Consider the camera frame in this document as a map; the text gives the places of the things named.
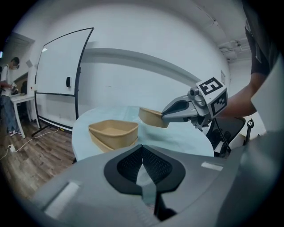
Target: light blue tabletop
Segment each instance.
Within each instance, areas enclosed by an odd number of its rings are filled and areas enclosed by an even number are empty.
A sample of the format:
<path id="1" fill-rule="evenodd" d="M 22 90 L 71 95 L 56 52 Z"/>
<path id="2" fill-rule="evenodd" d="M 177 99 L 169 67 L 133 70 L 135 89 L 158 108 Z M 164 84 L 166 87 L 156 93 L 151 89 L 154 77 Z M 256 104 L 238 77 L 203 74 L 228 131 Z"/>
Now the light blue tabletop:
<path id="1" fill-rule="evenodd" d="M 214 156 L 213 147 L 207 137 L 191 122 L 170 123 L 167 129 L 143 123 L 138 106 L 98 107 L 82 114 L 73 126 L 72 147 L 77 161 L 103 153 L 91 140 L 90 124 L 104 120 L 132 121 L 139 124 L 137 144 L 155 145 L 169 150 L 189 154 Z"/>

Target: white cable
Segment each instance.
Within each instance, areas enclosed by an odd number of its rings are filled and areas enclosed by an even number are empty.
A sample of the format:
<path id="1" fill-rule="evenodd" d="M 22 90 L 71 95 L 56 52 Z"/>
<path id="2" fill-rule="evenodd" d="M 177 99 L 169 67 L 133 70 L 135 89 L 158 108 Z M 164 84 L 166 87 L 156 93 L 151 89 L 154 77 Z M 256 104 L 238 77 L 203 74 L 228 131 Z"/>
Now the white cable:
<path id="1" fill-rule="evenodd" d="M 59 131 L 59 129 L 56 130 L 56 131 L 48 132 L 48 133 L 56 133 L 56 132 L 58 132 L 58 131 Z M 44 136 L 45 134 L 40 135 L 40 136 L 38 136 L 38 137 L 34 137 L 34 138 L 30 139 L 28 142 L 32 141 L 32 140 L 35 139 L 35 138 L 42 137 L 42 136 Z M 28 142 L 26 142 L 23 146 L 21 146 L 21 147 L 20 147 L 19 149 L 17 149 L 15 152 L 18 152 L 19 150 L 21 150 Z M 6 152 L 6 154 L 5 154 L 2 158 L 4 158 L 4 157 L 8 154 L 8 149 L 9 149 L 9 148 L 7 148 L 7 152 Z"/>

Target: whiteboard frame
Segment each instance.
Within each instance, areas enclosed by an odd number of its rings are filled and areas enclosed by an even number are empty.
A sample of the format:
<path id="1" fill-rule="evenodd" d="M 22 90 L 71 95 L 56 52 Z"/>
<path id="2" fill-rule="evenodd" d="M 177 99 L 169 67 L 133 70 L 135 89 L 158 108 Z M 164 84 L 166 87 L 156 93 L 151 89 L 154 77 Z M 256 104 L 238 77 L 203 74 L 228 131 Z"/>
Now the whiteboard frame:
<path id="1" fill-rule="evenodd" d="M 39 120 L 42 120 L 42 121 L 45 121 L 51 125 L 54 125 L 54 126 L 57 126 L 57 127 L 60 127 L 60 128 L 63 128 L 65 130 L 68 130 L 68 131 L 71 131 L 72 132 L 72 127 L 70 126 L 67 126 L 67 125 L 63 125 L 63 124 L 60 124 L 60 123 L 57 123 L 55 121 L 52 121 L 52 120 L 49 120 L 43 116 L 39 116 L 38 114 L 38 109 L 37 109 L 37 102 L 36 102 L 36 94 L 51 94 L 51 95 L 62 95 L 62 96 L 71 96 L 71 97 L 75 97 L 75 114 L 76 114 L 76 119 L 79 118 L 79 110 L 78 110 L 78 91 L 79 91 L 79 79 L 80 79 L 80 73 L 81 73 L 81 67 L 80 67 L 80 64 L 81 64 L 81 60 L 82 60 L 82 56 L 84 54 L 84 51 L 85 51 L 85 48 L 86 48 L 86 45 L 88 43 L 88 40 L 94 30 L 93 27 L 89 27 L 89 28 L 85 28 L 85 29 L 81 29 L 81 30 L 77 30 L 77 31 L 73 31 L 73 32 L 70 32 L 70 33 L 67 33 L 65 35 L 62 35 L 54 40 L 57 40 L 59 38 L 62 38 L 66 35 L 69 35 L 69 34 L 72 34 L 72 33 L 75 33 L 75 32 L 79 32 L 79 31 L 84 31 L 84 30 L 88 30 L 90 29 L 90 34 L 88 35 L 87 39 L 86 39 L 86 42 L 83 46 L 83 49 L 82 49 L 82 52 L 81 52 L 81 56 L 79 58 L 79 62 L 78 62 L 78 67 L 77 67 L 77 72 L 76 72 L 76 78 L 75 78 L 75 89 L 74 89 L 74 95 L 73 94 L 59 94 L 59 93 L 46 93 L 46 92 L 37 92 L 35 91 L 35 113 L 36 113 L 36 118 L 38 119 L 38 122 L 39 122 L 39 127 L 41 127 L 41 124 L 40 124 L 40 121 Z"/>

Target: man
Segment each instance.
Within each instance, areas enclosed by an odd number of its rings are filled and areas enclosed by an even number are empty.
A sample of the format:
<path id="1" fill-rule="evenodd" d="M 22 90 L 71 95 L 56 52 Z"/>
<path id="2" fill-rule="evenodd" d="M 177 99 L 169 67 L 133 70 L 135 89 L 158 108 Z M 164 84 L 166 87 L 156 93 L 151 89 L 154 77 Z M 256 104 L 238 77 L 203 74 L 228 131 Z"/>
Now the man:
<path id="1" fill-rule="evenodd" d="M 18 124 L 16 122 L 13 104 L 10 99 L 12 89 L 12 79 L 10 76 L 10 70 L 17 69 L 19 63 L 19 58 L 13 58 L 12 61 L 3 68 L 1 74 L 1 87 L 4 87 L 1 95 L 1 105 L 4 106 L 6 126 L 8 128 L 10 136 L 15 135 L 16 133 L 21 135 Z"/>
<path id="2" fill-rule="evenodd" d="M 244 89 L 229 99 L 221 117 L 245 117 L 256 112 L 251 98 L 269 75 L 279 55 L 258 15 L 244 1 L 243 9 L 247 17 L 245 32 L 252 53 L 251 79 Z"/>

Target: beige container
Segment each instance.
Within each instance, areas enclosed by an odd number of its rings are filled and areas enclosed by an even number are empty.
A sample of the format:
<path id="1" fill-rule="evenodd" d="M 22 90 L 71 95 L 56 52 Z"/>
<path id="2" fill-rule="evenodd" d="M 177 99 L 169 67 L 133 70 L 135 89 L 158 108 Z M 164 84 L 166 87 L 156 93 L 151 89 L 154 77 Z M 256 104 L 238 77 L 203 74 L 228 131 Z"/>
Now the beige container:
<path id="1" fill-rule="evenodd" d="M 92 141 L 104 152 L 128 147 L 138 138 L 138 124 L 106 120 L 89 125 Z"/>
<path id="2" fill-rule="evenodd" d="M 149 109 L 140 107 L 139 117 L 145 124 L 148 124 L 151 126 L 167 128 L 169 125 L 169 123 L 163 122 L 161 112 L 159 111 L 149 110 Z"/>

